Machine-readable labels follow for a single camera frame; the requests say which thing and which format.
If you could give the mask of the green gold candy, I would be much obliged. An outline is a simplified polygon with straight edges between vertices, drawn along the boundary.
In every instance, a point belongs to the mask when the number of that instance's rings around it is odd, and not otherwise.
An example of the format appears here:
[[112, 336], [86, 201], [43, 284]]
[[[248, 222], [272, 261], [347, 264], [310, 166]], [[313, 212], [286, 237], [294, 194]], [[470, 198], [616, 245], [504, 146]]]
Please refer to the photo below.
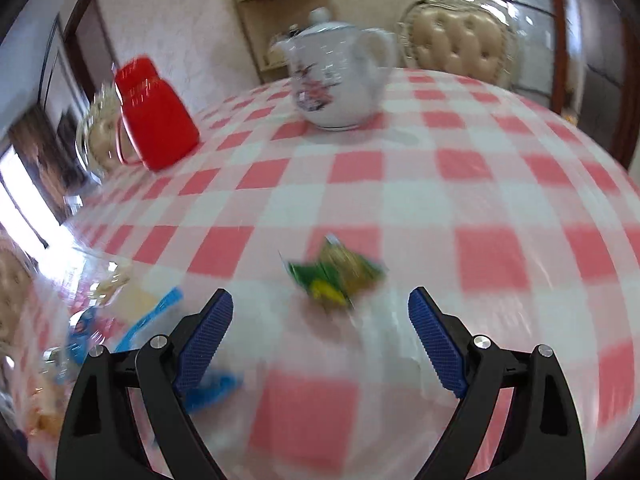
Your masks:
[[308, 261], [285, 261], [286, 272], [323, 310], [352, 310], [354, 300], [386, 278], [384, 266], [328, 234]]

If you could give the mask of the red plastic jar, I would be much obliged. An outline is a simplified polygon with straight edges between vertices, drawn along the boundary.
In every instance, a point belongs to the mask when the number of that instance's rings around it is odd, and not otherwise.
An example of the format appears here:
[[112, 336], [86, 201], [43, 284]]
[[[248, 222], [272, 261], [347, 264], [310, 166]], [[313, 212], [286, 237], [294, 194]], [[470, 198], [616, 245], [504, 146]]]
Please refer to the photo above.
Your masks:
[[174, 166], [200, 144], [200, 132], [183, 102], [146, 55], [115, 74], [120, 103], [116, 154], [127, 166], [159, 172]]

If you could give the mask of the white floral teapot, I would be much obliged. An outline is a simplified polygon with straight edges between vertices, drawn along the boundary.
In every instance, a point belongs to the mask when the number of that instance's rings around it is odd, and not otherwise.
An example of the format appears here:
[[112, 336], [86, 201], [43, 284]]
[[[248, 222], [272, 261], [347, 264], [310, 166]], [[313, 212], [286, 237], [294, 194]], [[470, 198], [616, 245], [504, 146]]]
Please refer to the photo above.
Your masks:
[[398, 60], [394, 35], [333, 21], [326, 8], [309, 13], [309, 26], [276, 44], [292, 79], [294, 105], [317, 128], [344, 131], [378, 112]]

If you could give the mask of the clear zip plastic bag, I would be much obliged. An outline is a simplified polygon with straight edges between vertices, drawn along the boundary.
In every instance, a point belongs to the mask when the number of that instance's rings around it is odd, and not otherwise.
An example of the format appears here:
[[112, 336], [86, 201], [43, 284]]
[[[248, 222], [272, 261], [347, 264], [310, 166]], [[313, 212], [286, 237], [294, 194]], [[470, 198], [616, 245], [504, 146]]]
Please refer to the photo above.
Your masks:
[[116, 352], [140, 348], [153, 335], [177, 326], [186, 314], [183, 300], [179, 287], [162, 298], [147, 294], [134, 284], [128, 266], [111, 262], [67, 315], [63, 343], [42, 352], [24, 401], [26, 434], [51, 439], [60, 435], [70, 388], [92, 347], [111, 342]]

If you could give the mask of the beige tufted chair right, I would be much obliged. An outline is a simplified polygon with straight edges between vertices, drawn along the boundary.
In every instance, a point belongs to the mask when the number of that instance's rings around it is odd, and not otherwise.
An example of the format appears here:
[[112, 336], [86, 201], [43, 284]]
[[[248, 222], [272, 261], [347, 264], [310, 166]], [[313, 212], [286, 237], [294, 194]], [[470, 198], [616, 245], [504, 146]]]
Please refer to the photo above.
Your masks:
[[518, 28], [497, 0], [407, 0], [396, 37], [409, 68], [509, 89], [518, 72]]

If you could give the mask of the red white checkered tablecloth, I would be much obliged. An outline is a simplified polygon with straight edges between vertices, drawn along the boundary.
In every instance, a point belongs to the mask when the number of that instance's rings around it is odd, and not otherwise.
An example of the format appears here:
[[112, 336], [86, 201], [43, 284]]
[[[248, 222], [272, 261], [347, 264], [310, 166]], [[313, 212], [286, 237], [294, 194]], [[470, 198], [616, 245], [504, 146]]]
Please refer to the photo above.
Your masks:
[[288, 81], [198, 118], [201, 142], [153, 174], [115, 171], [63, 226], [23, 311], [12, 394], [52, 474], [72, 386], [47, 368], [99, 292], [115, 348], [168, 292], [171, 318], [218, 288], [233, 320], [213, 366], [240, 386], [196, 412], [238, 479], [408, 479], [457, 401], [410, 324], [422, 286], [503, 348], [551, 347], [587, 472], [639, 415], [639, 194], [617, 162], [539, 105], [481, 82], [396, 70], [381, 113], [324, 132]]

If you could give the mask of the wooden wall shelf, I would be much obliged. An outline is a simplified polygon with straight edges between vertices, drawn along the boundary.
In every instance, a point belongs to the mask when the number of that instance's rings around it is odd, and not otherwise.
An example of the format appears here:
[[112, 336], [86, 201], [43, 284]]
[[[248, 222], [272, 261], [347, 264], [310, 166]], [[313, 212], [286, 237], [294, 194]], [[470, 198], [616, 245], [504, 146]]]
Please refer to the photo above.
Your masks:
[[309, 25], [309, 13], [327, 8], [331, 0], [232, 0], [247, 49], [261, 84], [288, 76], [288, 63], [274, 44], [292, 30]]

